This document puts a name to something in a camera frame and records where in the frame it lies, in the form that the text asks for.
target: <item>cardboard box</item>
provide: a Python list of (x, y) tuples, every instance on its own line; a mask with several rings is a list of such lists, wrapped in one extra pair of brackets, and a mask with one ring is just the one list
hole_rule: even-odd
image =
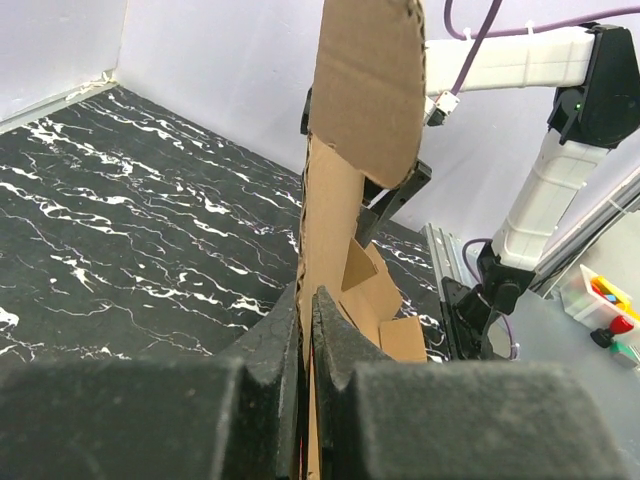
[[(415, 168), (425, 107), (424, 43), (420, 0), (324, 2), (296, 290), (307, 371), (311, 301), (321, 285), (345, 318), (393, 358), (426, 360), (419, 320), (394, 320), (402, 299), (384, 261), (373, 246), (362, 250), (353, 241), (365, 178), (395, 188)], [(317, 479), (313, 383), (310, 388), (307, 473)]]

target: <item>black mount bracket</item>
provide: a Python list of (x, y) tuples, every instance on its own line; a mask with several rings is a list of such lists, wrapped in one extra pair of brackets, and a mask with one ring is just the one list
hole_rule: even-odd
[(502, 265), (491, 244), (480, 252), (477, 266), (482, 283), (472, 289), (449, 278), (442, 281), (443, 317), (452, 359), (499, 358), (488, 339), (489, 327), (500, 315), (513, 313), (518, 298), (535, 277), (535, 272)]
[(304, 108), (302, 109), (302, 119), (300, 120), (300, 133), (302, 135), (309, 134), (309, 114), (311, 112), (311, 93), (313, 87), (307, 91), (307, 100), (304, 102)]
[(558, 88), (549, 127), (560, 143), (571, 140), (616, 148), (640, 126), (640, 73), (631, 32), (623, 27), (591, 25), (595, 35), (585, 82)]
[(418, 160), (415, 170), (405, 183), (398, 188), (389, 190), (372, 204), (372, 200), (382, 191), (382, 188), (369, 179), (365, 179), (363, 204), (368, 208), (363, 208), (360, 211), (355, 235), (356, 241), (362, 248), (369, 245), (380, 227), (429, 183), (429, 180), (431, 180), (431, 167)]

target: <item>white wall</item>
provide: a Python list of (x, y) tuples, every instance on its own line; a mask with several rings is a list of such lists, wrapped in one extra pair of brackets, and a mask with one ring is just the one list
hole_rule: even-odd
[(130, 0), (116, 78), (300, 172), (322, 0)]
[(116, 66), (126, 0), (0, 0), (0, 120)]
[[(496, 28), (545, 23), (637, 0), (511, 0)], [(425, 0), (428, 37), (447, 38), (443, 0)], [(455, 24), (478, 27), (490, 0), (457, 0)], [(117, 79), (126, 87), (295, 171), (304, 163), (300, 113), (313, 67), (322, 0), (130, 0)], [(640, 17), (614, 19), (640, 38)], [(444, 126), (425, 132), (433, 181), (401, 211), (463, 238), (499, 227), (537, 155), (552, 89), (464, 94)], [(640, 134), (614, 152), (574, 212), (588, 210), (637, 163)]]

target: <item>red object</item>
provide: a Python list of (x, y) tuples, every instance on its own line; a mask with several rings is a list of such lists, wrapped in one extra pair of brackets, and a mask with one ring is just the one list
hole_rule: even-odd
[(591, 289), (601, 297), (604, 297), (604, 293), (602, 293), (600, 289), (596, 287), (593, 283), (591, 284)]
[(618, 315), (611, 321), (609, 325), (609, 330), (614, 335), (621, 335), (623, 333), (630, 332), (633, 330), (633, 323), (631, 323), (628, 319), (623, 317), (622, 315)]

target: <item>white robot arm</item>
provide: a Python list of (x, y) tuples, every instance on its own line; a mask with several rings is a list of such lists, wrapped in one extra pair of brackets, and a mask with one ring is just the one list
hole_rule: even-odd
[[(425, 106), (430, 125), (442, 123), (457, 105), (445, 88), (470, 47), (456, 40), (427, 43), (428, 93), (438, 95)], [(462, 90), (528, 86), (556, 87), (549, 129), (511, 211), (480, 254), (482, 283), (447, 298), (445, 323), (458, 358), (492, 357), (489, 326), (515, 308), (591, 172), (640, 126), (640, 74), (631, 34), (622, 27), (486, 39)]]

